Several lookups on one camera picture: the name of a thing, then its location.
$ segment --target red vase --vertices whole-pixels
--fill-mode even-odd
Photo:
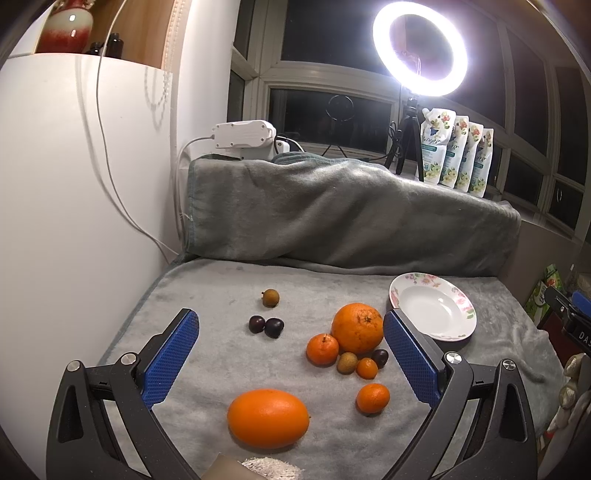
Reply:
[[[82,53],[92,30],[92,14],[85,0],[67,0],[47,19],[37,53]]]

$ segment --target floral plate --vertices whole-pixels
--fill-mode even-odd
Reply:
[[[476,311],[464,293],[443,278],[426,273],[397,276],[390,285],[390,302],[400,308],[417,330],[435,340],[457,342],[476,328]]]

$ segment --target white device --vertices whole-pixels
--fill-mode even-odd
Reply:
[[[265,120],[217,124],[213,135],[217,149],[241,160],[272,160],[278,153],[290,150],[287,142],[275,140],[277,130]]]

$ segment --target oval orange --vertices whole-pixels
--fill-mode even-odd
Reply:
[[[281,390],[263,388],[239,395],[228,408],[234,436],[252,447],[276,449],[298,441],[310,416],[303,402]]]
[[[346,352],[366,353],[384,338],[384,321],[379,312],[364,303],[349,303],[335,315],[331,332]]]
[[[359,390],[356,402],[363,413],[378,413],[390,402],[390,391],[382,384],[370,383]]]

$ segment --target shelf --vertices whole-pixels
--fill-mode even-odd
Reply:
[[[93,42],[103,43],[124,0],[96,0],[89,11],[92,31],[84,51]],[[128,0],[113,27],[124,42],[122,60],[163,68],[167,32],[178,0]]]

